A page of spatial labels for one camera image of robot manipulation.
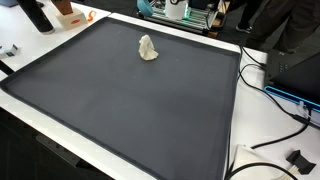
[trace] rubber mat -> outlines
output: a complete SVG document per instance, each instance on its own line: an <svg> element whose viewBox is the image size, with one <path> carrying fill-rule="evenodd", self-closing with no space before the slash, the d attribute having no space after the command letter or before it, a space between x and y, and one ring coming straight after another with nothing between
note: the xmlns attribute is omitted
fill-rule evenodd
<svg viewBox="0 0 320 180"><path fill-rule="evenodd" d="M140 58L148 34L160 54ZM104 18L1 82L158 179L222 179L239 54Z"/></svg>

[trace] equipment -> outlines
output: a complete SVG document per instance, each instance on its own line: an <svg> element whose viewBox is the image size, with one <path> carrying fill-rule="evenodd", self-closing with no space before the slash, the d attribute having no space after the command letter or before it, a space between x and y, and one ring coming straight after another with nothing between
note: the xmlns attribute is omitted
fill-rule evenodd
<svg viewBox="0 0 320 180"><path fill-rule="evenodd" d="M306 60L271 50L268 54L264 90L320 112L320 53Z"/></svg>
<svg viewBox="0 0 320 180"><path fill-rule="evenodd" d="M142 1L138 0L140 18L197 34L221 30L226 20L226 16L217 11L222 0L153 0L141 6L145 4ZM216 18L222 19L222 25L214 29L211 25Z"/></svg>

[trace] mat border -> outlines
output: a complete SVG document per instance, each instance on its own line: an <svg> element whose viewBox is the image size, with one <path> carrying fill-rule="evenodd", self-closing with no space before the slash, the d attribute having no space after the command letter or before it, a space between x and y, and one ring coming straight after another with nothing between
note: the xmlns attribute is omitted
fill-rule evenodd
<svg viewBox="0 0 320 180"><path fill-rule="evenodd" d="M78 132L79 134L81 134L82 136L84 136L85 138L93 141L94 143L98 144L99 146L102 146L102 148L110 151L111 153L113 153L114 155L122 158L123 160L129 162L130 164L136 166L137 168L139 168L140 170L148 173L149 175L157 178L157 179L165 179L164 177L162 177L160 174L158 174L157 172L153 171L152 169L140 164L138 161L135 161L134 159L130 158L129 156L121 153L120 151L117 151L116 149L114 149L113 147L109 146L108 144L105 144L103 142L101 142L100 140L92 137L91 135L81 131L80 129L78 128L75 128L73 127L71 124L68 124L66 123L64 120L56 117L55 115L45 111L44 109L38 107L37 105L33 104L33 103L30 103L28 102L27 100L25 100L24 98L21 98L19 97L18 95L16 95L15 93L11 92L10 89L7 87L7 84L9 84L11 81L15 80L16 78L19 78L22 74L24 74L25 72L27 72L29 69L32 69L33 67L43 63L46 61L46 57L47 56L51 56L53 54L55 54L56 52L60 51L61 48L64 48L65 46L68 46L72 43L75 43L78 39L80 39L81 36L84 36L86 33L88 33L90 30L94 29L94 28L97 28L99 25L103 24L103 23L107 23L107 22L112 22L112 23L120 23L120 24L125 24L126 26L131 26L133 28L138 28L138 29L142 29L142 30L146 30L148 29L149 31L155 31L156 33L158 33L159 35L164 35L165 37L169 37L170 39L179 39L179 40L182 40L182 41L187 41L187 42L190 42L192 41L193 43L196 43L197 46L196 47L201 47L201 48L214 48L218 51L220 51L222 54L228 54L229 56L234 56L235 59L237 61L239 61L237 63L237 66L235 67L234 69L234 72L235 72L235 75L233 77L233 82L232 83L232 91L234 93L232 93L232 107L229 107L229 108L225 108L224 111L226 111L226 109L230 109L228 110L227 112L224 112L225 114L228 114L229 117L227 119L230 119L230 121L228 123L226 123L226 126L227 127L224 127L224 129L228 129L227 133L224 134L224 137L223 139L225 140L226 142L226 146L223 147L223 156L222 156L222 160L224 160L223 162L220 162L220 164L225 164L225 160L226 160L226 156L227 156L227 144L228 144L228 136L229 136L229 133L230 133L230 130L231 130L231 122L232 122L232 115L233 115L233 109L234 109L234 102L235 102L235 96L236 96L236 89L237 89L237 72L239 70L239 67L240 67L240 60L239 60L239 57L240 57L240 53L237 53L237 52L233 52L233 51L228 51L228 50L225 50L225 49L221 49L219 47L215 47L215 46L210 46L210 45L207 45L207 44L203 44L203 43L200 43L198 41L193 41L193 40L190 40L190 39L185 39L185 38L182 38L182 37L178 37L178 36L174 36L172 34L167 34L167 33L164 33L164 32L160 32L160 31L156 31L156 30L153 30L153 29L150 29L148 27L143 27L143 26L139 26L139 25L135 25L135 24L130 24L130 23L126 23L124 21L121 21L121 20L117 20L117 19L114 19L114 18L110 18L110 17L104 17L100 20L98 20L96 23L94 23L93 25L89 26L88 28L86 28L85 30L83 30L82 32L80 32L79 34L77 34L76 36L72 37L71 39L67 40L66 42L64 42L63 44L57 46L56 48L54 48L52 51L44 54L43 56L39 57L38 59L34 60L33 62L29 63L28 65L22 67L21 69L19 69L18 71L16 71L15 73L11 74L10 76L8 76L7 78L5 78L4 80L2 80L0 82L0 88L7 94L11 95L12 97L14 97L15 99L27 104L28 106L34 108L35 110L49 116L50 118L54 119L56 122L66 126L67 128L75 131L75 132ZM218 172L220 172L221 174L221 178L219 179L223 179L223 173L224 173L224 170L225 170L225 165L224 166L221 166L221 168L218 170ZM207 179L208 178L217 178L217 177L209 177L209 173L207 173Z"/></svg>

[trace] power cord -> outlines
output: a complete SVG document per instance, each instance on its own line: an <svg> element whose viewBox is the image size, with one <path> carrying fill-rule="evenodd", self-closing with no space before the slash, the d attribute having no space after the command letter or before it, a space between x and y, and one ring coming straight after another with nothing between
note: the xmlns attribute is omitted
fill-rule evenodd
<svg viewBox="0 0 320 180"><path fill-rule="evenodd" d="M270 163L251 163L251 164L246 164L244 166L241 166L239 168L237 168L236 170L232 171L231 173L229 173L224 180L230 180L234 175L236 175L237 173L239 173L240 171L243 171L245 169L248 169L250 167L255 167L255 166L267 166L267 167L273 167L275 169L279 169L280 171L286 173L288 176L290 176L292 179L294 180L298 180L298 178L296 178L292 173L290 173L289 171L285 170L284 168L277 166L275 164L270 164Z"/></svg>
<svg viewBox="0 0 320 180"><path fill-rule="evenodd" d="M259 68L259 69L261 69L261 70L264 70L264 71L266 70L264 67L259 66L259 65L257 65L257 64L247 64L247 65L245 65L245 66L241 69L240 73L242 74L243 71L244 71L247 67L249 67L249 66L254 66L254 67L257 67L257 68Z"/></svg>
<svg viewBox="0 0 320 180"><path fill-rule="evenodd" d="M297 114L292 114L292 113L289 113L288 111L286 111L269 93L255 87L255 86L252 86L251 84L249 84L245 79L244 77L242 76L242 73L244 71L245 68L249 67L249 66L256 66L260 69L263 69L265 70L266 68L266 65L263 64L263 63L260 63L258 61L256 61L252 56L250 56L250 54L240 45L240 43L237 43L237 40L229 33L227 32L224 32L226 34L228 34L235 42L236 44L239 46L240 48L240 56L239 56L239 62L241 62L241 59L242 59L242 56L243 56L243 51L245 51L245 53L254 61L256 62L258 65L255 65L255 64L248 64L246 66L244 66L241 70L239 70L239 76L238 76L238 80L239 80L239 77L241 78L241 80L249 87L257 90L257 91L260 91L262 92L263 94L265 94L266 96L268 96L276 105L277 107L283 111L285 114L291 116L293 119L305 124L305 126L303 128L301 128L298 132L292 134L292 135L289 135L289 136L286 136L286 137L283 137L283 138L280 138L278 140L274 140L274 141L270 141L270 142L266 142L266 143L262 143L262 144L258 144L258 145L255 145L252 147L252 149L256 149L256 148L259 148L259 147L262 147L262 146L267 146L267 145L270 145L270 144L275 144L275 143L278 143L278 142L281 142L281 141L284 141L284 140L287 140L289 138L292 138L292 137L295 137L299 134L301 134L302 132L304 132L306 130L306 128L308 127L308 125L312 124L310 122L310 118L309 120L297 115ZM269 167L273 167L273 168L277 168L283 172L285 172L287 175L289 175L291 178L293 178L294 180L297 180L296 177L294 177L290 172L288 172L287 170L277 166L277 165L274 165L274 164L270 164L270 163L252 163L252 164L247 164L247 165L244 165L234 171L232 171L233 169L233 166L234 166L234 162L231 164L231 166L229 167L229 156L230 156L230 143L228 144L228 159L227 159L227 171L226 171L226 175L225 175L225 180L230 180L231 177L233 177L235 174L237 174L238 172L244 170L244 169L247 169L247 168L250 168L250 167L254 167L254 166L269 166Z"/></svg>
<svg viewBox="0 0 320 180"><path fill-rule="evenodd" d="M289 135L289 136L285 136L283 138L280 138L280 139L277 139L277 140L273 140L273 141L269 141L269 142L265 142L265 143L261 143L261 144L257 144L257 145L254 145L251 147L251 149L257 149L257 148L260 148L260 147L263 147L263 146L268 146L268 145L271 145L271 144L275 144L275 143L278 143L278 142L281 142L281 141L285 141L285 140L288 140L290 138L293 138L301 133L303 133L307 128L308 128L309 124L305 124L299 131Z"/></svg>

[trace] white crumpled object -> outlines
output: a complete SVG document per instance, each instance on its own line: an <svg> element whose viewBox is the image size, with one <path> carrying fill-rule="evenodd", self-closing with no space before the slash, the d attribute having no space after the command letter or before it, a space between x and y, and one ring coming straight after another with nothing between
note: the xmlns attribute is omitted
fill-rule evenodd
<svg viewBox="0 0 320 180"><path fill-rule="evenodd" d="M156 59L159 54L155 51L150 36L144 35L139 41L139 53L142 59L149 61Z"/></svg>

